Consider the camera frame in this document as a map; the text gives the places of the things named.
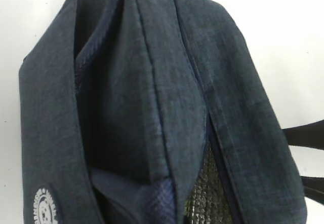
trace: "circular logo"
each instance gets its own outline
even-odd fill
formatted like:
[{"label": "circular logo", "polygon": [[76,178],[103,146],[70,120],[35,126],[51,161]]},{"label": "circular logo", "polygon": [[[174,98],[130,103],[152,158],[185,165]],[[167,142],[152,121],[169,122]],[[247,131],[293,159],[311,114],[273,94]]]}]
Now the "circular logo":
[{"label": "circular logo", "polygon": [[34,224],[59,224],[52,194],[46,188],[36,192],[34,199]]}]

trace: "zipper track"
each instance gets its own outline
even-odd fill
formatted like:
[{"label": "zipper track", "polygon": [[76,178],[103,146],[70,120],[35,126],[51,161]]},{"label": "zipper track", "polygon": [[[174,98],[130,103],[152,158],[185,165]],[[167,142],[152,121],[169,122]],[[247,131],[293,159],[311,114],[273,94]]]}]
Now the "zipper track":
[{"label": "zipper track", "polygon": [[181,33],[181,39],[182,39],[182,43],[184,46],[184,49],[186,51],[188,60],[190,62],[190,65],[192,67],[192,70],[194,72],[194,76],[198,82],[199,85],[199,90],[202,94],[202,97],[204,99],[205,105],[207,107],[207,115],[206,115],[206,144],[208,143],[207,139],[209,138],[210,143],[211,143],[211,147],[212,147],[212,152],[214,155],[214,159],[215,159],[215,163],[216,163],[216,167],[218,170],[218,174],[219,177],[221,179],[222,185],[223,185],[223,189],[225,192],[225,195],[227,197],[227,201],[229,204],[229,208],[231,211],[231,215],[232,215],[232,220],[233,220],[233,224],[244,224],[243,218],[242,218],[242,214],[239,210],[239,206],[238,206],[238,200],[234,194],[234,190],[233,190],[233,186],[231,184],[230,181],[230,177],[225,165],[225,161],[224,161],[224,157],[222,155],[221,152],[221,148],[219,145],[219,140],[217,137],[217,133],[215,130],[215,127],[213,125],[212,122],[212,118],[210,115],[210,110],[208,107],[208,101],[206,98],[206,94],[204,93],[204,87],[203,87],[203,83],[200,80],[199,77],[199,73],[197,71],[197,68],[193,62],[192,59],[192,53],[190,50],[190,46],[188,45],[188,42],[186,39],[184,39],[184,37],[186,36],[186,32],[184,30],[184,25],[183,25],[183,21],[179,15],[179,8],[178,8],[178,4],[177,4],[177,0],[173,0],[174,1],[174,5],[175,5],[175,10],[176,10],[176,15],[177,15],[177,20],[178,20],[178,25],[179,25],[179,29],[180,29],[180,33]]},{"label": "zipper track", "polygon": [[209,140],[212,147],[212,152],[214,154],[214,159],[216,163],[216,167],[218,170],[219,178],[221,179],[221,183],[223,185],[223,189],[225,192],[225,196],[227,197],[227,201],[229,204],[229,208],[232,214],[232,220],[234,224],[244,224],[241,212],[238,206],[238,200],[234,194],[234,189],[230,181],[230,176],[226,169],[225,161],[223,154],[221,152],[221,148],[219,145],[219,140],[217,137],[217,133],[212,123],[212,119],[210,113],[208,113],[209,117],[208,120],[210,121],[210,135]]}]

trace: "mesh lining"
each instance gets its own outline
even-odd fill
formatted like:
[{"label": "mesh lining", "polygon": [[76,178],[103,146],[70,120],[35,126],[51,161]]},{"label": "mesh lining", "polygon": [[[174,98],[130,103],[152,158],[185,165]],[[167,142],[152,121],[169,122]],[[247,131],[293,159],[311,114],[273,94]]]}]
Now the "mesh lining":
[{"label": "mesh lining", "polygon": [[190,224],[233,224],[211,146],[191,195],[185,215]]}]

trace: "white background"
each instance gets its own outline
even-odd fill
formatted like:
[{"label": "white background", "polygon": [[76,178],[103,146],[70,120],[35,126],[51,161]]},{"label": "white background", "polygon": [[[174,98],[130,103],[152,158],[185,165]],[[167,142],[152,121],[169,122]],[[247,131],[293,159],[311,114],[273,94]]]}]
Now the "white background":
[{"label": "white background", "polygon": [[[282,128],[324,119],[324,0],[214,0],[244,34]],[[21,224],[18,69],[64,0],[0,0],[0,223]],[[324,176],[324,153],[291,147],[301,175]],[[324,207],[308,200],[307,224]]]}]

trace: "navy fabric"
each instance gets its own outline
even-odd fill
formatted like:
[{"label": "navy fabric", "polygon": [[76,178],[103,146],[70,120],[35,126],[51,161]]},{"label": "navy fabric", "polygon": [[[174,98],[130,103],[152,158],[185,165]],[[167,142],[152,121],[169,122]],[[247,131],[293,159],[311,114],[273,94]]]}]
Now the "navy fabric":
[{"label": "navy fabric", "polygon": [[25,224],[44,182],[63,223],[182,224],[210,127],[244,224],[306,222],[287,141],[219,4],[66,0],[19,77]]},{"label": "navy fabric", "polygon": [[120,176],[91,169],[96,189],[111,203],[105,208],[109,223],[175,224],[175,199],[170,178],[139,185]]}]

